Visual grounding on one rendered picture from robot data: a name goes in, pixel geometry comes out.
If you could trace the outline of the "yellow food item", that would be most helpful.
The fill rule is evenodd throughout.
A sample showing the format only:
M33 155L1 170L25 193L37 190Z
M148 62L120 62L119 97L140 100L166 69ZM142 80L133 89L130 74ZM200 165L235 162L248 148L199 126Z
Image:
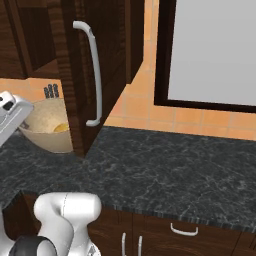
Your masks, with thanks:
M68 123L61 123L58 126L54 128L55 132L64 132L69 129L69 124Z

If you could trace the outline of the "dark wood wall cabinet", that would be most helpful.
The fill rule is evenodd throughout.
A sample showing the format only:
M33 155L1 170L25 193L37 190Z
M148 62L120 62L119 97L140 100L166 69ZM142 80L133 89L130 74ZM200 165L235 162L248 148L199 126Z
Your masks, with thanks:
M0 78L59 78L47 0L0 0Z

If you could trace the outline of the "dark wood drawer front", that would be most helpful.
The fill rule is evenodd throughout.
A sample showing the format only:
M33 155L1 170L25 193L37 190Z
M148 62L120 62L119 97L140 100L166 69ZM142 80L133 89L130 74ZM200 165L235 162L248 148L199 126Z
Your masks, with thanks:
M175 234L176 229L199 233L195 237ZM143 236L142 256L231 256L240 236L239 231L187 223L142 214L133 215L134 252L138 254L138 239Z

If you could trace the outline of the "dark wood base cabinet door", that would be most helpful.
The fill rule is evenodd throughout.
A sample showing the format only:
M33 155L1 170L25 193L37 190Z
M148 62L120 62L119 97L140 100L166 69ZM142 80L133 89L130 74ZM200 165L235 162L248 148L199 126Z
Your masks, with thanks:
M103 207L99 218L88 225L92 242L102 256L122 256L121 239L126 233L126 256L133 256L133 215Z

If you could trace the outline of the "beige woven basket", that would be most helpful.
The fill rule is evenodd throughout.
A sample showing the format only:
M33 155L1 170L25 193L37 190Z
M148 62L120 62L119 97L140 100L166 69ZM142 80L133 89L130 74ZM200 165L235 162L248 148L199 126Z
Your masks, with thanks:
M20 128L20 130L35 145L52 153L73 151L70 129L64 132L54 131L59 124L68 123L66 107L62 98L49 98L34 102L34 110L25 119L25 122L30 129Z

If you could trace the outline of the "dark framed window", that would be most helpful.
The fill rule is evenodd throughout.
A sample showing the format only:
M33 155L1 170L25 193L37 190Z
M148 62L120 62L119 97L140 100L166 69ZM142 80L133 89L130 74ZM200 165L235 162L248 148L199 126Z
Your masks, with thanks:
M159 0L154 103L256 114L256 0Z

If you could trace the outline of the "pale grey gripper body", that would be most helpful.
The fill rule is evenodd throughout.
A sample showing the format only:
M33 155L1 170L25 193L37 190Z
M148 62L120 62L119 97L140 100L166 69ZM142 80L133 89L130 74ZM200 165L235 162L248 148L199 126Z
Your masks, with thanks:
M0 147L33 111L33 104L17 95L0 95Z

